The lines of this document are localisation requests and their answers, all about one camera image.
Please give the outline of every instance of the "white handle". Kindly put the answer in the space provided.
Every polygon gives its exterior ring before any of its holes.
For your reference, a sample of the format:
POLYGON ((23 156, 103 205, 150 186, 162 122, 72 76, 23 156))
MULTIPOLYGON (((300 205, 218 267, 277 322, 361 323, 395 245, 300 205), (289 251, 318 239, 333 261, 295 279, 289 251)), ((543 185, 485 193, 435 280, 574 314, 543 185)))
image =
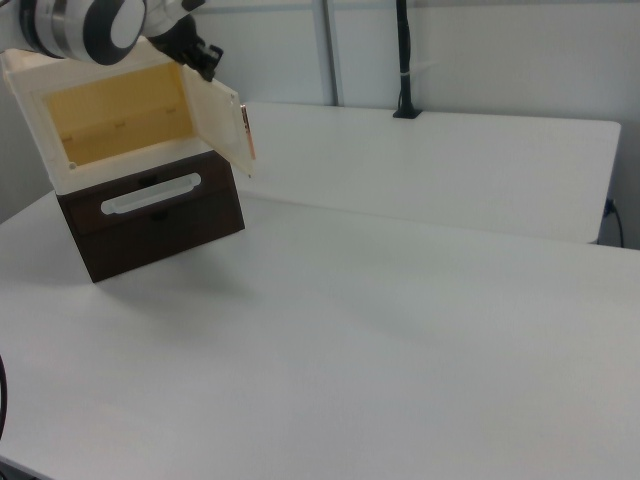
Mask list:
POLYGON ((184 177, 174 178, 167 182, 112 198, 111 200, 105 200, 102 202, 100 210, 102 210, 102 213, 105 215, 132 212, 133 210, 138 210, 139 208, 189 193, 200 185, 201 182, 202 179, 200 175, 191 173, 184 177))

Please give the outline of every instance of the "black cord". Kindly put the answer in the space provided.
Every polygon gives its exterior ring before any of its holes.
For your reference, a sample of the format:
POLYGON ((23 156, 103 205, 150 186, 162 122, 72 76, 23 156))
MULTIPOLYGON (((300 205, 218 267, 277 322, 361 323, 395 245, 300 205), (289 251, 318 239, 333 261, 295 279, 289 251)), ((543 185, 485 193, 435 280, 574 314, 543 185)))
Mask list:
MULTIPOLYGON (((407 41, 409 43, 409 60, 411 60, 411 30, 407 31, 407 41)), ((398 95, 398 110, 400 110, 400 107, 402 105, 402 89, 400 90, 400 94, 398 95)))
POLYGON ((622 220, 620 219, 620 214, 618 213, 618 209, 615 204, 611 211, 615 214, 616 219, 618 220, 618 230, 620 231, 620 248, 624 248, 624 232, 622 231, 622 220))
POLYGON ((4 369, 2 355, 0 355, 0 440, 4 433, 4 423, 7 420, 7 372, 4 369))

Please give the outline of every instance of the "white table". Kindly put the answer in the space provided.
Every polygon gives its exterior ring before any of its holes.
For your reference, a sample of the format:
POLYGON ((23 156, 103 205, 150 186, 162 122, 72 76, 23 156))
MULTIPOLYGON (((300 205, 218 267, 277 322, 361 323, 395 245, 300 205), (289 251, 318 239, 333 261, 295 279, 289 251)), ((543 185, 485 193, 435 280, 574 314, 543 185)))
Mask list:
POLYGON ((250 103, 245 194, 578 243, 598 237, 613 122, 250 103))
POLYGON ((0 226, 0 455, 55 480, 636 479, 640 254, 243 197, 90 283, 0 226))

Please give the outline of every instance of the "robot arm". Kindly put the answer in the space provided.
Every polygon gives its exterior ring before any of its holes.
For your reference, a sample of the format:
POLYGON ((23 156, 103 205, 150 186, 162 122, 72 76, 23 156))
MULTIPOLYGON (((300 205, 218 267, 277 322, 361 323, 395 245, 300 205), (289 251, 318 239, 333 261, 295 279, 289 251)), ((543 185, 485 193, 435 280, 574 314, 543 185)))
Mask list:
POLYGON ((222 50, 198 36, 190 11, 203 0, 0 0, 0 52, 32 50, 112 65, 144 35, 211 81, 222 50))

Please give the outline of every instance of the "drawer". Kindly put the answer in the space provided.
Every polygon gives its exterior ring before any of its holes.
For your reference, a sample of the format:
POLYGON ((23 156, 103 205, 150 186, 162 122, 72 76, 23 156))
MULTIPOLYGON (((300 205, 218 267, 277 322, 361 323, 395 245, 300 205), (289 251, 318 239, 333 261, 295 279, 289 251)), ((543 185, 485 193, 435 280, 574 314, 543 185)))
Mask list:
POLYGON ((64 203, 63 211, 69 216, 69 226, 79 235, 86 235, 142 216, 162 215, 167 208, 228 189, 230 184, 233 185, 233 174, 229 164, 217 153, 207 152, 58 198, 61 204, 64 203), (199 183, 185 193, 125 213, 104 213, 105 205, 114 199, 124 198, 123 202, 126 202, 127 196, 144 195, 146 191, 149 191, 148 196, 153 196, 154 189, 157 192, 163 185, 179 183, 189 176, 197 177, 199 183))
POLYGON ((231 166, 213 152, 59 196, 58 202, 94 282, 244 229, 231 166), (147 183, 194 173, 201 182, 183 195, 121 214, 102 211, 105 201, 153 186, 147 183))

